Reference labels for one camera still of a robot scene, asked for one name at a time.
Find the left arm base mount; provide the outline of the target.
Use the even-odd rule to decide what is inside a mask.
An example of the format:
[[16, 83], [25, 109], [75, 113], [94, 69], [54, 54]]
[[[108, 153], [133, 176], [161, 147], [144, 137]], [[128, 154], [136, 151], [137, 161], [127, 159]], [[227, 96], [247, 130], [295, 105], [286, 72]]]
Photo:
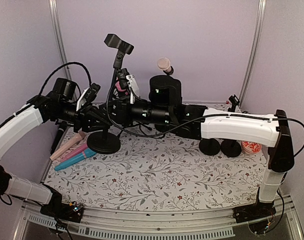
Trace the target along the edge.
[[60, 193], [53, 193], [48, 204], [44, 204], [40, 213], [60, 220], [65, 220], [74, 223], [80, 223], [84, 204], [72, 201], [70, 203], [62, 202], [62, 195]]

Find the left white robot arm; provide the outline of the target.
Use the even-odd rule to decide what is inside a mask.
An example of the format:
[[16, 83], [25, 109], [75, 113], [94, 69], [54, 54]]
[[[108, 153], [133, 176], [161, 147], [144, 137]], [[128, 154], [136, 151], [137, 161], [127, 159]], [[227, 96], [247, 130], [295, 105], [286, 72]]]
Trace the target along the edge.
[[[0, 125], [0, 160], [24, 135], [47, 121], [63, 121], [74, 132], [89, 133], [110, 125], [100, 110], [92, 105], [100, 85], [92, 83], [80, 95], [77, 102], [71, 101], [76, 83], [58, 78], [53, 90], [46, 96], [36, 95], [16, 113]], [[12, 195], [39, 202], [55, 216], [66, 213], [66, 206], [49, 187], [7, 173], [0, 165], [0, 195]]]

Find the black microphone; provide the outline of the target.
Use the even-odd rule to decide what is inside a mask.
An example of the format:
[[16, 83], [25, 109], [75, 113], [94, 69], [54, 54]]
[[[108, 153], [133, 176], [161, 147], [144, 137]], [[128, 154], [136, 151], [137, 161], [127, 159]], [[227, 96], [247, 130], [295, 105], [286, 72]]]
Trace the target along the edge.
[[52, 146], [51, 146], [50, 154], [53, 154], [55, 152], [66, 129], [67, 129], [67, 123], [65, 121], [62, 121], [58, 124], [58, 129], [57, 129], [55, 138], [54, 138]]

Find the short pink microphone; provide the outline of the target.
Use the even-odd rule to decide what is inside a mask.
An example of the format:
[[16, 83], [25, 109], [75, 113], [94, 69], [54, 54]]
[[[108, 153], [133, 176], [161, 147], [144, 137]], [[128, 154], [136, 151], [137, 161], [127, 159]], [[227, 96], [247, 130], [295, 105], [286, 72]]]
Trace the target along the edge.
[[64, 162], [74, 156], [76, 156], [77, 154], [83, 152], [85, 149], [87, 149], [88, 146], [86, 143], [84, 143], [83, 145], [81, 145], [80, 147], [76, 148], [75, 150], [73, 150], [72, 152], [68, 153], [66, 156], [64, 156], [60, 162]]

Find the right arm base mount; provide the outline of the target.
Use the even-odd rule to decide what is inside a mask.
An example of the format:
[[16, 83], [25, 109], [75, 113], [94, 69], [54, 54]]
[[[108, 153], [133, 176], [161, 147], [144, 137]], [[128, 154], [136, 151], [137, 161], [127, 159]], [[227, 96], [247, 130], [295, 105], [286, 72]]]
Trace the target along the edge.
[[274, 203], [262, 203], [260, 201], [233, 208], [233, 218], [236, 223], [243, 223], [272, 216], [276, 213]]

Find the blue microphone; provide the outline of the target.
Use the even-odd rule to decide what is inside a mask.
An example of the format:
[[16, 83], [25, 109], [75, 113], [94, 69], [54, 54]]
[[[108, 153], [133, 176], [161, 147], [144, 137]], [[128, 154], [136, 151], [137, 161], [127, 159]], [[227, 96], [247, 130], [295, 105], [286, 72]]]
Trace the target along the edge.
[[60, 171], [63, 170], [69, 166], [72, 166], [86, 158], [90, 158], [92, 156], [96, 155], [96, 152], [91, 150], [90, 148], [86, 148], [84, 151], [78, 153], [77, 155], [61, 162], [59, 165], [57, 165], [54, 170], [55, 171]]

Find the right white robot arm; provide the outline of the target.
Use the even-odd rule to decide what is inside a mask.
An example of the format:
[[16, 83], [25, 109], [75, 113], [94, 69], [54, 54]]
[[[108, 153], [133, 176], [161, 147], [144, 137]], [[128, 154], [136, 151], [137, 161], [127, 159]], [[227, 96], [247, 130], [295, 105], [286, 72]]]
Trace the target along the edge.
[[[268, 166], [258, 190], [257, 202], [250, 214], [261, 218], [269, 211], [286, 172], [295, 163], [292, 135], [285, 111], [255, 115], [222, 111], [204, 105], [182, 103], [181, 82], [169, 75], [156, 75], [149, 81], [147, 100], [138, 97], [133, 76], [115, 80], [105, 103], [100, 105], [107, 119], [114, 125], [127, 126], [131, 122], [155, 124], [164, 132], [198, 140], [206, 155], [223, 152], [236, 156], [233, 142], [253, 142], [268, 148]], [[119, 97], [113, 98], [113, 91]]]

